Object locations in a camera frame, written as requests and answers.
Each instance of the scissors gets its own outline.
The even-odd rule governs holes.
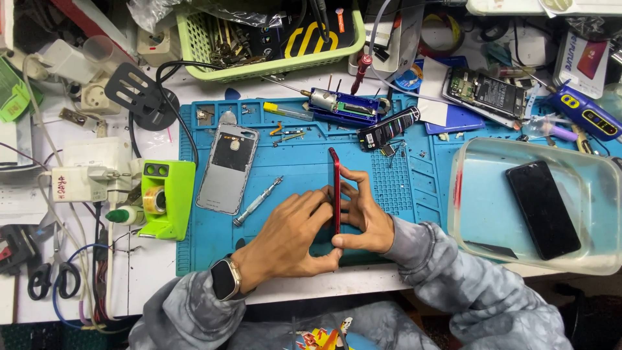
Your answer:
[[[35,272],[28,279],[28,296],[32,300],[41,300],[45,298],[47,292],[50,290],[52,286],[51,276],[52,269],[54,265],[58,265],[58,275],[56,276],[55,283],[58,284],[58,294],[63,299],[69,299],[78,293],[80,289],[80,272],[74,266],[74,264],[70,262],[66,262],[60,256],[60,241],[58,239],[58,232],[60,228],[58,224],[54,224],[54,256],[53,256],[53,264],[45,263],[39,266]],[[74,287],[71,293],[67,292],[67,281],[68,276],[73,276]],[[40,287],[41,290],[39,294],[35,291],[35,287]]]

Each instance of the yellow logo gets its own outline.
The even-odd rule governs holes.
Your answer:
[[[316,29],[318,29],[317,22],[313,22],[307,27],[307,32],[305,33],[305,36],[302,39],[302,43],[300,44],[300,49],[298,50],[298,54],[296,56],[302,56],[305,54],[305,51],[307,51],[307,46],[309,46],[309,40],[311,39],[311,35],[313,35],[313,31]],[[285,53],[284,53],[285,58],[287,59],[292,58],[292,46],[294,46],[296,37],[302,34],[302,31],[303,31],[303,28],[298,28],[294,31],[292,36],[289,37],[289,40],[287,41],[287,46],[285,47]],[[328,37],[331,40],[330,50],[335,50],[337,48],[337,43],[339,43],[337,34],[333,32],[329,32]],[[317,54],[318,52],[320,52],[322,50],[323,45],[324,45],[324,41],[322,40],[322,38],[321,37],[317,38],[317,44],[315,44],[315,50],[313,50],[313,53]]]
[[[577,108],[577,107],[579,107],[579,101],[577,101],[574,97],[572,97],[570,95],[562,96],[562,102],[567,104],[570,108]]]

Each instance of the transparent plastic box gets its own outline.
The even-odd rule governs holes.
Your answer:
[[[581,249],[551,260],[536,252],[505,171],[545,161]],[[474,138],[453,157],[447,227],[465,251],[563,272],[611,275],[620,269],[622,171],[609,159],[534,143]],[[465,243],[507,247],[517,258]]]

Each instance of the silver screwdriver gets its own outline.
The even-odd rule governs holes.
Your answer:
[[[246,208],[246,210],[244,210],[244,212],[242,213],[242,215],[238,216],[237,218],[233,219],[233,223],[235,226],[240,227],[242,226],[242,223],[246,220],[246,218],[251,215],[252,212],[255,211],[255,209],[257,209],[257,207],[259,207],[259,205],[261,203],[263,203],[263,201],[270,196],[270,193],[272,193],[272,190],[274,190],[274,188],[280,184],[283,181],[283,175],[281,177],[277,177],[276,180],[274,180],[274,182],[270,185],[270,187],[268,187],[267,189],[264,190],[264,192],[262,194],[259,195],[259,197],[255,198],[255,200],[251,203],[250,206],[248,206],[248,208]]]

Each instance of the blue silicone repair mat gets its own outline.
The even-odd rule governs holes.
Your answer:
[[[464,134],[452,133],[449,134],[449,141],[440,141],[438,136],[429,136],[425,132],[423,123],[416,123],[407,129],[403,136],[391,141],[394,143],[396,154],[388,158],[382,155],[380,150],[362,152],[353,128],[341,130],[336,124],[331,124],[329,128],[326,121],[305,122],[264,112],[262,109],[264,101],[279,106],[300,108],[306,99],[203,101],[184,105],[180,109],[182,118],[191,126],[199,153],[200,163],[195,177],[193,201],[203,181],[216,122],[225,111],[232,111],[238,117],[239,125],[260,132],[240,213],[270,186],[276,177],[283,175],[284,178],[242,227],[233,225],[233,216],[199,208],[193,202],[186,238],[177,242],[178,276],[208,269],[215,260],[233,252],[239,239],[244,239],[248,243],[257,235],[273,208],[292,193],[301,194],[308,189],[319,189],[330,183],[327,152],[329,147],[335,149],[342,165],[369,173],[374,198],[386,212],[410,222],[436,222],[446,229],[449,177],[456,150],[466,140],[475,137],[515,140],[521,134],[487,121],[486,128],[466,131]],[[416,98],[401,93],[393,95],[394,113],[416,104]],[[199,109],[215,114],[208,115],[206,123],[202,126],[197,120]],[[270,136],[269,132],[277,128],[278,121],[282,122],[283,131],[302,129],[306,132],[304,139],[294,138],[273,147],[272,142],[278,140],[278,137]],[[575,143],[555,138],[554,140],[559,147],[576,149]],[[546,143],[546,140],[535,142]],[[594,141],[592,146],[599,151],[603,150]],[[610,141],[606,146],[612,154],[622,156],[622,145],[617,141]],[[190,143],[183,130],[180,130],[179,158],[192,160]],[[358,232],[349,225],[343,225],[341,231]],[[330,233],[320,232],[310,248],[310,253],[319,256],[328,253],[330,249],[332,249]],[[382,261],[384,260],[376,254],[363,250],[347,250],[341,258],[342,265],[362,265]]]

